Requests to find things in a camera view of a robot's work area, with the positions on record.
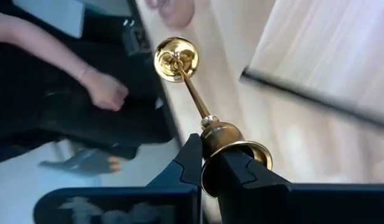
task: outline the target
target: white tile floor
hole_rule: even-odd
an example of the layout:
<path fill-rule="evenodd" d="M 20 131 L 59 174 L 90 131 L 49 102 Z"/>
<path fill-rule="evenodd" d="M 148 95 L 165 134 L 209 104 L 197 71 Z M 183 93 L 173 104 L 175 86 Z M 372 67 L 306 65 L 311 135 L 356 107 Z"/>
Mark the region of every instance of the white tile floor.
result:
<path fill-rule="evenodd" d="M 61 149 L 69 147 L 61 142 Z M 0 163 L 0 224 L 32 224 L 32 209 L 46 193 L 66 187 L 144 186 L 157 176 L 178 153 L 174 140 L 141 146 L 133 160 L 123 161 L 123 170 L 99 177 L 80 177 L 38 166 L 59 161 L 52 143 Z"/>

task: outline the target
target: gold metal fitting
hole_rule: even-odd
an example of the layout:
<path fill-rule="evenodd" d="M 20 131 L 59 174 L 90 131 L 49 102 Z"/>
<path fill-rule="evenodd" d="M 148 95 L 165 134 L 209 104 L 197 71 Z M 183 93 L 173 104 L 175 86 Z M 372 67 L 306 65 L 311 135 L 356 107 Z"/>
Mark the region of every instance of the gold metal fitting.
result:
<path fill-rule="evenodd" d="M 203 143 L 202 170 L 203 190 L 211 197 L 217 196 L 218 155 L 223 151 L 241 149 L 254 160 L 272 169 L 272 157 L 263 145 L 246 141 L 240 130 L 226 122 L 221 122 L 211 115 L 194 88 L 190 77 L 199 66 L 199 55 L 195 46 L 181 37 L 171 37 L 159 44 L 154 55 L 156 72 L 170 82 L 185 82 L 194 103 L 202 117 L 200 123 L 203 133 L 200 138 Z"/>

